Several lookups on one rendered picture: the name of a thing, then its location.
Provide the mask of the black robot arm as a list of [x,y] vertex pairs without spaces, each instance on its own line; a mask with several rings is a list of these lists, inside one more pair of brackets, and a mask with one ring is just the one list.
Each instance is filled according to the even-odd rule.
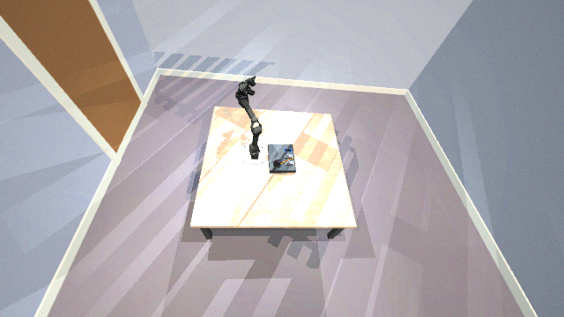
[[[262,128],[262,124],[258,121],[258,118],[255,116],[253,110],[251,109],[250,105],[249,105],[249,95],[254,95],[255,91],[251,90],[251,88],[249,87],[247,93],[247,86],[246,85],[240,85],[240,87],[238,88],[238,91],[235,94],[235,98],[238,100],[238,103],[241,105],[241,107],[243,107],[245,109],[245,111],[247,112],[250,120],[251,120],[251,125],[250,125],[250,129],[251,132],[253,134],[253,139],[252,139],[252,144],[249,144],[249,153],[251,155],[251,159],[258,159],[259,157],[259,153],[260,153],[260,149],[259,146],[257,145],[258,143],[258,138],[259,136],[262,134],[263,128]],[[257,122],[259,124],[259,126],[254,127],[254,123]]]

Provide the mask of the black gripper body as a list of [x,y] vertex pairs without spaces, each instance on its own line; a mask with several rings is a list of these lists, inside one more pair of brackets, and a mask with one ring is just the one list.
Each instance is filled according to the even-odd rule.
[[[239,83],[239,86],[240,86],[240,85],[246,85],[246,86],[247,86],[247,91],[248,91],[249,85],[250,85],[250,86],[255,86],[256,83],[253,81],[252,78],[249,78],[247,81],[248,81],[247,83],[246,83],[246,82],[244,82],[244,83]],[[247,91],[246,91],[246,92],[247,92]]]

